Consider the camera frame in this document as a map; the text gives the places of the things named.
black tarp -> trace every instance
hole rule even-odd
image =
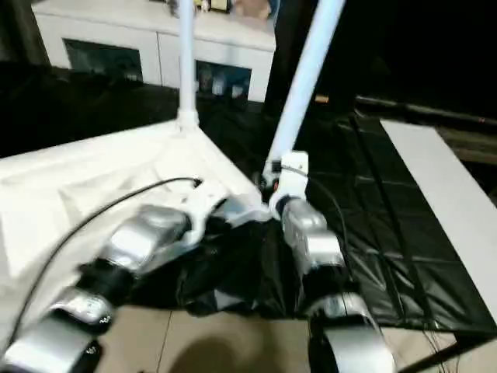
[[[169,120],[176,92],[101,76],[0,64],[0,156]],[[248,177],[262,164],[278,113],[257,104],[199,100],[201,127]],[[464,265],[378,120],[311,108],[296,149],[331,190],[349,231],[350,269],[382,326],[497,333]],[[340,232],[332,203],[309,201]],[[202,246],[144,279],[133,302],[298,317],[301,289],[278,223],[211,231]]]

white fabric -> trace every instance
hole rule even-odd
[[[250,218],[264,217],[256,187],[201,130],[181,132],[174,121],[0,160],[0,340],[62,235],[101,205],[179,176],[221,182],[239,202],[230,215],[233,221],[246,219],[247,211]],[[139,205],[167,204],[171,192],[186,196],[191,185],[157,188],[97,218],[55,261],[29,318],[74,280],[76,265],[91,260],[105,237]]]

cabinet door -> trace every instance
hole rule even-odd
[[[179,88],[179,38],[159,34],[158,42],[162,85]],[[193,53],[199,90],[211,89],[217,95],[228,89],[229,95],[242,94],[251,101],[264,101],[273,63],[272,52],[195,40]]]
[[[161,85],[157,33],[36,15],[50,63]]]

white tabletop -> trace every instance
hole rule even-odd
[[[435,129],[381,123],[497,322],[497,208]]]

white cabinet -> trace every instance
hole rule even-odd
[[[92,64],[96,72],[123,69],[128,75],[137,75],[139,71],[139,76],[133,78],[162,83],[155,32],[44,14],[36,14],[36,22],[53,66],[75,68],[79,64],[80,70],[85,70],[85,65]],[[101,67],[88,61],[94,55],[92,51],[104,53]]]
[[[164,3],[44,0],[33,12],[53,66],[179,87],[179,20]],[[264,101],[276,49],[272,21],[200,12],[194,39],[201,91]]]
[[[159,34],[158,45],[162,66],[162,84],[179,88],[179,38]],[[264,101],[271,64],[273,63],[271,52],[203,40],[195,40],[193,51],[196,60],[197,81],[200,79],[198,74],[202,72],[200,70],[202,62],[219,65],[221,66],[219,70],[224,66],[242,68],[239,74],[243,74],[243,70],[248,72],[248,99],[250,101]],[[215,76],[212,77],[212,80],[214,82],[210,85],[216,84]],[[223,84],[228,84],[227,88],[229,89],[233,86],[229,83]],[[235,87],[240,87],[243,90],[243,82]]]

